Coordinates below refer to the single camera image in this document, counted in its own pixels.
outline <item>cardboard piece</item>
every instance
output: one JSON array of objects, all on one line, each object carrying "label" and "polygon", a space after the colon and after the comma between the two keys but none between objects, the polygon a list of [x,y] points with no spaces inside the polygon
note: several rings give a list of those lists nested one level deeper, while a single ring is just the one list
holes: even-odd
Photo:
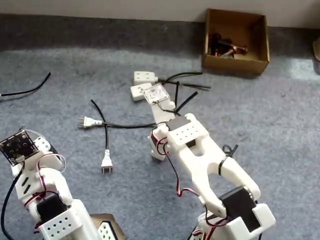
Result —
[{"label": "cardboard piece", "polygon": [[[270,62],[267,20],[265,15],[208,9],[202,65],[236,72],[261,74]],[[209,36],[219,33],[232,44],[248,47],[248,53],[234,54],[234,58],[222,58],[209,54]]]},{"label": "cardboard piece", "polygon": [[313,51],[315,58],[320,62],[320,37],[317,41],[313,42]]},{"label": "cardboard piece", "polygon": [[104,213],[104,214],[90,214],[90,217],[96,227],[98,229],[103,221],[110,221],[113,227],[113,230],[117,236],[118,240],[126,240],[125,234],[122,232],[122,229],[118,225],[115,220],[115,217],[112,214]]}]

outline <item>electrical outlet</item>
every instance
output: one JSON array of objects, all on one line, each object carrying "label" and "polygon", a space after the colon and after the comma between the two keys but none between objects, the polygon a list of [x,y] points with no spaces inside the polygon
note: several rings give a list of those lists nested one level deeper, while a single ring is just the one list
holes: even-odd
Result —
[{"label": "electrical outlet", "polygon": [[118,240],[110,221],[102,222],[98,233],[102,240]]},{"label": "electrical outlet", "polygon": [[143,83],[130,87],[133,101],[139,101],[145,98],[144,91],[152,87],[151,83]]},{"label": "electrical outlet", "polygon": [[154,84],[158,81],[154,72],[151,71],[135,71],[133,74],[133,84],[140,85],[140,84]]}]

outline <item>black cable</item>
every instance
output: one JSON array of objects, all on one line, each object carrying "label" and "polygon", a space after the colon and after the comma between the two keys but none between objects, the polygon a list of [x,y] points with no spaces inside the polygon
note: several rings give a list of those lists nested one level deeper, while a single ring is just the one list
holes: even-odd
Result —
[{"label": "black cable", "polygon": [[108,121],[104,121],[102,122],[102,124],[107,125],[109,128],[115,128],[115,129],[145,129],[145,128],[152,128],[156,125],[155,122],[138,124],[138,125],[121,125],[121,124],[116,124]]},{"label": "black cable", "polygon": [[[91,99],[91,102],[93,103],[95,108],[98,110],[98,112],[102,118],[102,121],[106,122],[105,115],[102,113],[100,107],[92,99]],[[105,130],[105,149],[108,150],[109,149],[109,133],[108,133],[108,125],[107,124],[104,124],[104,130]]]},{"label": "black cable", "polygon": [[[160,79],[159,82],[161,84],[163,84],[166,80]],[[173,85],[177,85],[178,82],[176,81],[169,81],[167,82],[167,84],[173,84]],[[211,89],[211,86],[207,86],[207,85],[201,85],[201,84],[194,84],[194,83],[183,83],[180,82],[180,86],[185,86],[185,87],[190,87],[190,88],[196,88],[196,89],[205,89],[205,90],[209,90]]]},{"label": "black cable", "polygon": [[223,145],[222,147],[222,151],[224,152],[225,154],[225,158],[219,163],[219,166],[218,166],[218,174],[219,176],[221,176],[221,169],[222,169],[222,165],[225,163],[225,161],[228,159],[228,157],[232,158],[235,151],[237,150],[237,148],[239,147],[238,144],[236,144],[234,146],[233,149],[231,149],[231,147],[227,144]]},{"label": "black cable", "polygon": [[177,106],[177,104],[178,104],[178,94],[179,94],[180,82],[177,81],[176,83],[177,83],[177,85],[175,86],[175,95],[174,95],[174,104],[175,104],[175,106]]},{"label": "black cable", "polygon": [[178,108],[175,109],[175,113],[179,113],[179,111],[188,103],[191,101],[191,99],[193,99],[196,95],[198,95],[198,92],[195,91],[190,97],[188,97]]},{"label": "black cable", "polygon": [[47,74],[47,76],[45,77],[45,79],[43,80],[43,82],[39,86],[35,87],[34,89],[27,90],[27,91],[12,92],[12,93],[1,93],[1,96],[6,97],[6,96],[13,96],[13,95],[21,95],[21,94],[28,94],[28,93],[37,91],[46,83],[46,81],[49,79],[50,75],[51,75],[51,72],[49,72]]},{"label": "black cable", "polygon": [[168,77],[163,83],[162,85],[165,85],[166,83],[168,83],[171,79],[175,79],[179,76],[182,76],[182,75],[201,75],[203,74],[202,72],[181,72],[181,73],[178,73],[178,74],[175,74],[175,75],[172,75],[170,77]]},{"label": "black cable", "polygon": [[226,144],[225,144],[225,145],[222,146],[222,151],[225,153],[225,155],[226,155],[227,157],[232,158],[233,155],[234,155],[234,153],[235,153],[235,151],[237,150],[238,147],[239,147],[239,145],[236,144],[236,145],[234,146],[234,148],[231,149],[231,147],[230,147],[229,145],[226,145]]},{"label": "black cable", "polygon": [[22,173],[24,171],[24,168],[25,168],[25,164],[23,163],[19,174],[14,178],[14,180],[13,180],[13,182],[11,184],[11,186],[9,188],[9,191],[6,194],[4,202],[3,202],[3,205],[2,205],[2,210],[1,210],[1,230],[2,230],[3,234],[6,236],[6,238],[9,239],[9,240],[14,240],[14,238],[12,236],[10,236],[10,234],[7,232],[7,230],[5,228],[5,212],[6,212],[7,204],[8,204],[10,195],[12,193],[12,190],[14,189],[16,183],[18,182],[20,176],[22,175]]},{"label": "black cable", "polygon": [[162,106],[159,104],[159,102],[157,103],[157,105],[158,105],[158,107],[159,107],[162,111],[164,111],[164,112],[181,116],[181,115],[180,115],[178,112],[176,112],[175,110],[163,109]]}]

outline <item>power cord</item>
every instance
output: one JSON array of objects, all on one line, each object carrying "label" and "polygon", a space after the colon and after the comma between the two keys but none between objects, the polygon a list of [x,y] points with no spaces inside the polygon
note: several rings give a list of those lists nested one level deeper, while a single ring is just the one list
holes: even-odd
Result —
[{"label": "power cord", "polygon": [[116,124],[108,121],[101,121],[101,120],[96,120],[91,117],[80,117],[79,118],[79,123],[78,126],[79,128],[90,128],[92,126],[102,126],[102,125],[107,125],[109,128],[115,128],[115,129],[144,129],[144,128],[153,128],[157,124],[155,122],[152,123],[146,123],[146,124],[137,124],[137,125],[121,125],[121,124]]},{"label": "power cord", "polygon": [[192,72],[180,72],[180,73],[177,73],[175,75],[172,75],[170,77],[168,77],[166,80],[160,80],[160,82],[162,83],[162,85],[165,85],[167,83],[170,83],[170,80],[172,79],[175,79],[177,77],[180,77],[180,76],[183,76],[183,75],[191,75],[191,76],[194,76],[194,75],[202,75],[203,73],[202,72],[199,72],[199,71],[192,71]]},{"label": "power cord", "polygon": [[[100,107],[92,99],[91,99],[91,102],[93,103],[95,108],[98,110],[103,122],[106,122],[105,115],[102,113]],[[105,173],[105,170],[107,170],[107,172],[111,173],[113,170],[113,164],[112,164],[112,160],[110,158],[108,125],[103,124],[103,126],[104,126],[104,131],[105,131],[105,148],[104,148],[104,157],[103,157],[102,163],[101,163],[101,169],[102,169],[103,173]]]},{"label": "power cord", "polygon": [[6,194],[5,196],[5,199],[4,199],[4,202],[3,202],[3,205],[2,205],[2,210],[1,210],[1,230],[3,232],[3,234],[6,236],[6,238],[8,240],[14,240],[14,238],[12,236],[10,236],[10,234],[7,232],[6,230],[6,227],[5,227],[5,213],[6,213],[6,208],[7,208],[7,204],[8,204],[8,201],[9,201],[9,198],[10,198],[10,195],[16,185],[16,183],[18,182],[19,178],[21,177],[23,171],[25,169],[25,163],[22,164],[22,168],[20,170],[20,172],[18,173],[18,175],[14,178],[10,188],[9,188],[9,191],[8,193]]},{"label": "power cord", "polygon": [[[105,115],[102,113],[100,107],[92,99],[91,99],[91,102],[93,103],[93,105],[95,106],[97,111],[99,112],[102,120],[104,122],[106,122]],[[104,124],[104,130],[105,130],[105,149],[108,150],[109,149],[109,133],[108,133],[108,125],[107,124]]]},{"label": "power cord", "polygon": [[35,91],[39,90],[46,83],[46,81],[49,79],[50,75],[51,75],[51,72],[49,72],[46,75],[45,79],[42,81],[42,83],[39,86],[37,86],[37,87],[35,87],[35,88],[31,89],[31,90],[18,91],[18,92],[12,92],[12,93],[0,93],[0,97],[21,95],[21,94],[28,94],[28,93],[31,93],[31,92],[35,92]]}]

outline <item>power strip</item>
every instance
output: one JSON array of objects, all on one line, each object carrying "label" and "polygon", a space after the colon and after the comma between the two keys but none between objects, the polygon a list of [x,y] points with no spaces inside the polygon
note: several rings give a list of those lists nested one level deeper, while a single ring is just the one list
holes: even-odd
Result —
[{"label": "power strip", "polygon": [[130,87],[133,101],[139,101],[139,100],[145,99],[144,91],[151,87],[152,87],[151,83],[142,83],[142,84]]},{"label": "power strip", "polygon": [[118,240],[110,221],[102,222],[98,229],[98,233],[102,240]]}]

